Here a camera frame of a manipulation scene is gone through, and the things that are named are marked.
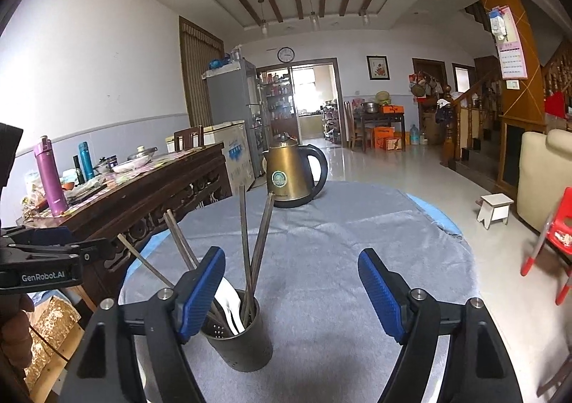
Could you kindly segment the person's left hand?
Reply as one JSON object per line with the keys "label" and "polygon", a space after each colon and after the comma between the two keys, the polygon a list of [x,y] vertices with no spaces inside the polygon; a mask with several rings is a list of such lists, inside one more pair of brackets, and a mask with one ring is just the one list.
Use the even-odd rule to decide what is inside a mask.
{"label": "person's left hand", "polygon": [[33,339],[30,335],[28,313],[35,307],[28,295],[19,298],[19,311],[8,319],[1,328],[1,349],[8,361],[16,369],[25,369],[32,361],[31,347]]}

